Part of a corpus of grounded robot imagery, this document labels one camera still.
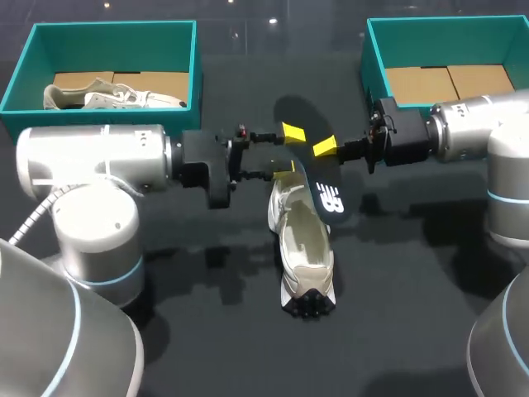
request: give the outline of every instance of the black surface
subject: black surface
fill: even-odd
[[[198,18],[203,126],[273,126],[274,101],[306,96],[338,137],[366,127],[357,64],[366,17],[526,13],[525,0],[0,0],[0,92],[38,21]],[[269,19],[278,24],[271,26]],[[0,237],[35,204],[0,133]],[[247,156],[249,163],[272,149]],[[143,395],[471,396],[465,344],[514,276],[484,239],[485,165],[344,167],[354,216],[331,233],[337,306],[304,322],[281,310],[268,187],[243,182],[231,208],[173,189],[141,206],[154,316],[144,318]],[[57,250],[48,218],[21,244]]]

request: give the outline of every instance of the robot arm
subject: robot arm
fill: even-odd
[[[418,110],[399,109],[393,98],[383,98],[374,104],[365,137],[346,142],[338,156],[342,163],[364,157],[370,173],[380,161],[395,166],[431,155],[442,162],[482,159],[491,133],[528,112],[529,89],[438,103],[426,122]]]

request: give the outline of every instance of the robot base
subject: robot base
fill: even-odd
[[[136,300],[145,286],[145,267],[141,259],[138,264],[126,275],[119,279],[109,280],[101,283],[89,283],[76,280],[63,265],[61,254],[50,256],[43,260],[55,272],[73,281],[75,284],[91,290],[102,296],[109,302],[122,309]]]

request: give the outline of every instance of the sneaker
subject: sneaker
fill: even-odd
[[[275,181],[268,223],[279,236],[283,309],[303,317],[329,313],[336,306],[334,253],[329,228],[316,214],[303,175],[293,172]]]
[[[135,91],[125,84],[112,84],[95,79],[88,87],[61,89],[49,85],[44,90],[44,109],[65,108],[185,108],[187,105],[175,97]]]

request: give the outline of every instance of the cardboard box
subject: cardboard box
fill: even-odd
[[[393,96],[399,104],[434,103],[458,99],[446,68],[386,69]]]
[[[187,106],[43,109],[47,85],[83,88],[96,77],[175,96]],[[161,124],[177,136],[200,128],[202,81],[195,21],[37,23],[0,102],[0,118],[14,141],[28,127],[64,125]]]
[[[514,91],[502,65],[456,65],[447,69],[460,99]]]
[[[56,73],[53,84],[62,89],[88,87],[96,78],[112,82],[114,72]]]
[[[502,65],[394,68],[386,69],[386,74],[398,104],[457,101],[514,91]]]
[[[369,110],[375,100],[395,97],[425,117],[434,103],[529,88],[529,21],[371,18],[360,77]]]

